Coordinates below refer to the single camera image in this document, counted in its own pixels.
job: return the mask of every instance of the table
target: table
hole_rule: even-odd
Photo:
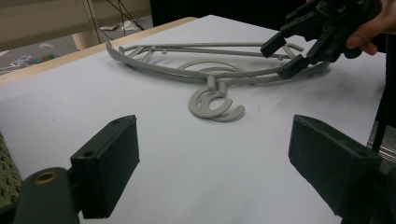
[[[260,42],[275,33],[206,16],[124,45]],[[312,44],[299,36],[290,42]],[[321,119],[366,144],[385,55],[341,57],[304,80],[231,87],[229,96],[247,112],[218,123],[188,111],[197,84],[135,71],[101,50],[83,50],[78,60],[53,62],[34,76],[8,77],[0,88],[0,132],[23,178],[70,167],[70,156],[107,123],[136,115],[141,162],[112,216],[82,223],[340,223],[289,162],[292,118]]]

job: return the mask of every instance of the white table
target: white table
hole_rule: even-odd
[[[260,42],[275,33],[207,16],[126,46]],[[335,224],[341,218],[289,162],[293,115],[321,119],[365,145],[384,84],[383,54],[341,57],[319,77],[231,87],[246,114],[219,123],[190,113],[198,85],[136,72],[102,51],[1,86],[0,132],[25,178],[69,168],[70,156],[111,120],[136,115],[141,162],[112,216],[82,223]]]

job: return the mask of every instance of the woven mesh fabric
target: woven mesh fabric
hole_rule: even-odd
[[[20,173],[9,156],[3,135],[0,134],[0,208],[18,200],[21,185]]]

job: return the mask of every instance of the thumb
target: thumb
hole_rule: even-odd
[[[364,23],[347,39],[346,46],[349,49],[354,49],[370,42],[371,39],[381,33],[379,27],[380,24],[376,19]]]

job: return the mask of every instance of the person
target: person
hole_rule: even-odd
[[[372,39],[380,34],[396,34],[396,0],[378,0],[379,13],[362,24],[346,41],[346,47],[360,47],[369,55],[375,55],[378,48]]]

